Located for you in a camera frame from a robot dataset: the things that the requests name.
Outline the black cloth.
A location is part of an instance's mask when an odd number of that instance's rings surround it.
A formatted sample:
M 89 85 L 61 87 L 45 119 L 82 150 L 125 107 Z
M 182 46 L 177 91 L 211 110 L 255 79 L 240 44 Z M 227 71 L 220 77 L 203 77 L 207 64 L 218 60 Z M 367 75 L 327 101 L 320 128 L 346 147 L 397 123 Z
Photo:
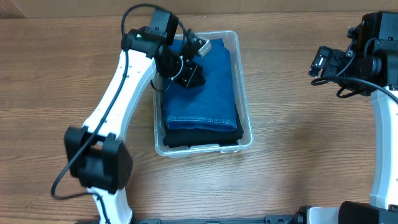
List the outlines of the black cloth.
M 244 130 L 241 126 L 238 111 L 236 111 L 237 128 L 233 131 L 212 131 L 206 129 L 178 129 L 165 128 L 163 144 L 170 148 L 180 146 L 198 146 L 205 144 L 219 144 L 220 146 L 237 145 L 243 137 Z

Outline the blue denim cloth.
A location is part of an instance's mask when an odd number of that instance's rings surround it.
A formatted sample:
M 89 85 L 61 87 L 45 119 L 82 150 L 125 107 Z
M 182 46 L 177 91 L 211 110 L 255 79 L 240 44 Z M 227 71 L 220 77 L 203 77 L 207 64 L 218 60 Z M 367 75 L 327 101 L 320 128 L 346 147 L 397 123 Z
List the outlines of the blue denim cloth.
M 162 80 L 162 116 L 167 129 L 205 129 L 230 132 L 238 128 L 230 52 L 221 39 L 211 40 L 211 50 L 193 61 L 203 68 L 205 84 L 186 89 Z

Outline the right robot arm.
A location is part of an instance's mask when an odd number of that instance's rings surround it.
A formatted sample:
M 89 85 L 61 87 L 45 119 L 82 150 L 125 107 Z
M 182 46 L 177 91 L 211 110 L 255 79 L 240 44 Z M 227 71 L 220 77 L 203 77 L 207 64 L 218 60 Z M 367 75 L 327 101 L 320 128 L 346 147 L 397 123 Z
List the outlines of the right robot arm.
M 397 223 L 397 13 L 365 14 L 347 36 L 345 51 L 319 47 L 308 74 L 313 86 L 336 83 L 338 98 L 370 98 L 376 161 L 369 201 L 302 206 L 290 223 Z

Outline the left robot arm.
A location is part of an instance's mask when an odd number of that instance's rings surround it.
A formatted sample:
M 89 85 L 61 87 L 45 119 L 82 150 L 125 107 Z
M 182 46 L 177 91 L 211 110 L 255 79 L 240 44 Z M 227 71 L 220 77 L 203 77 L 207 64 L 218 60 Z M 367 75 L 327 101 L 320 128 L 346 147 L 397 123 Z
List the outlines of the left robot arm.
M 173 52 L 175 33 L 182 27 L 175 14 L 155 6 L 148 26 L 122 29 L 118 67 L 101 101 L 82 127 L 65 132 L 64 172 L 77 178 L 94 198 L 100 223 L 134 222 L 126 195 L 133 160 L 124 143 L 146 87 L 156 75 L 184 88 L 205 83 L 203 69 L 193 58 L 206 55 L 211 42 L 186 29 L 180 51 Z

